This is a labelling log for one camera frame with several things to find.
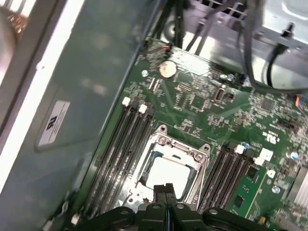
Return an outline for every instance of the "capacitor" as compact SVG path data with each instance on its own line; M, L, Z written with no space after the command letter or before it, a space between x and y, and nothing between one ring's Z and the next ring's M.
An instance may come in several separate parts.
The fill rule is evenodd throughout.
M297 152L291 152L290 158L294 161L298 160L298 153Z
M266 218L265 217L261 217L258 223L261 224L261 225L264 225L265 221L266 221Z
M242 146L247 150L250 148L250 145L246 142L242 142Z
M227 75L222 74L222 75L219 76L219 78L222 79L222 80L226 80L227 79Z
M228 74L227 80L232 82L235 79L235 76L233 74Z
M274 194L279 194L280 191L281 191L280 188L277 185L273 186L273 188L271 190Z

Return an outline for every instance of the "colored wires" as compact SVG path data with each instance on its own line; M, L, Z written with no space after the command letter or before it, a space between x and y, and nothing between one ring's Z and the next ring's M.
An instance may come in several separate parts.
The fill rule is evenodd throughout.
M306 101L306 99L304 99L303 97L297 96L296 97L296 101L295 101L295 105L297 108L301 108L302 104Z

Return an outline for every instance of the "chip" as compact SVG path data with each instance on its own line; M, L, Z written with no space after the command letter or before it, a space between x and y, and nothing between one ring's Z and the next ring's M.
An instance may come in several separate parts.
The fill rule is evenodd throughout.
M239 129L239 126L232 125L231 130L232 131L237 131Z
M254 167L250 167L247 171L247 176L253 180L256 177L257 172L257 169L255 169Z
M273 101L265 99L261 105L261 108L265 111L270 111L273 106Z
M236 196L235 200L234 200L234 204L236 207L240 208L243 204L243 198L241 198L240 196Z

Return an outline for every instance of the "black cable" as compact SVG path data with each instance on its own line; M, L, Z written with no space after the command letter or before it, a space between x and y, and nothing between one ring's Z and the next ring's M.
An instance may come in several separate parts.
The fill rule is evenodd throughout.
M247 1L248 14L246 17L246 26L244 31L244 63L247 70L247 75L250 80L250 84L253 88L259 91L272 93L272 94L299 94L308 91L308 88L304 89L275 89L267 85L260 84L255 80L254 71L252 67L252 40L254 32L255 18L259 7L258 0Z
M174 27L174 45L182 49L184 39L184 2L183 0L175 0L175 27Z
M18 10L16 11L16 13L21 14L23 9L25 8L26 2L27 2L27 0L22 0L21 1L21 3L19 5Z
M269 58L269 65L266 71L266 82L270 87L273 87L273 82L271 81L271 71L273 68L274 63L276 62L276 59L278 57L278 54L272 51L270 53L270 58Z
M201 53L201 51L204 47L204 44L206 42L206 39L208 37L208 34L210 33L210 30L211 30L211 28L214 24L215 19L216 19L215 17L211 17L210 19L208 19L207 24L205 26L204 33L202 34L200 42L199 42L198 47L196 49L196 52L194 53L195 55L198 55L198 56L200 55L200 53Z
M240 57L240 64L242 66L243 72L245 76L247 76L247 70L244 64L244 58L243 58L243 53L241 49L241 37L243 35L243 25L241 22L237 22L237 26L238 26L238 33L237 33L237 38L236 38L236 49Z
M206 16L204 16L204 19L207 20L207 22L217 13L221 12L221 11L225 11L226 9L228 9L229 7L232 7L235 3L237 3L239 0L229 0L226 3L218 6L217 8L211 10ZM186 51L190 51L190 49L192 48L192 46L194 45L194 43L196 42L197 38L200 36L203 27L205 26L205 24L199 23L196 32L192 38L192 40L190 41L190 43L188 44Z
M164 9L158 19L158 22L152 32L152 35L151 35L152 38L160 39L161 34L164 30L164 26L171 13L173 4L174 4L174 0L168 0L167 3L165 4Z
M282 37L285 39L291 39L293 37L293 29L295 27L294 23L290 23L288 28L286 30L284 30L284 32L282 33ZM267 69L267 73L266 73L266 80L267 80L267 84L271 87L273 87L273 83L272 83L272 77L271 77L271 72L272 72L272 68L274 63L276 62L276 59L284 54L286 51L288 50L288 47L278 43L275 48L273 49L273 51L270 53L269 58L267 60L269 60L269 65L268 65L268 69Z
M12 3L13 3L13 0L6 0L3 4L3 7L9 10L12 6Z

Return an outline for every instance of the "screw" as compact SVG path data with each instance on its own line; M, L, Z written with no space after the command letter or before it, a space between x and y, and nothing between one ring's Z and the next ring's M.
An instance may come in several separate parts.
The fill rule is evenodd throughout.
M178 209L183 209L183 208L185 208L185 206L183 204L177 204L177 208Z
M218 211L215 210L215 209L210 209L210 210L209 210L209 213L212 214L212 215L217 215L217 214L218 214Z
M126 210L123 210L123 211L120 212L120 214L122 214L122 215L127 215L128 213L129 213L129 212L126 211Z
M165 144L167 142L167 139L163 136L159 137L158 138L158 143L159 144Z
M197 161L201 161L203 159L203 156L201 154L196 154L194 156L194 158L197 160Z
M143 70L141 72L142 77L147 77L149 75L149 72L147 70Z

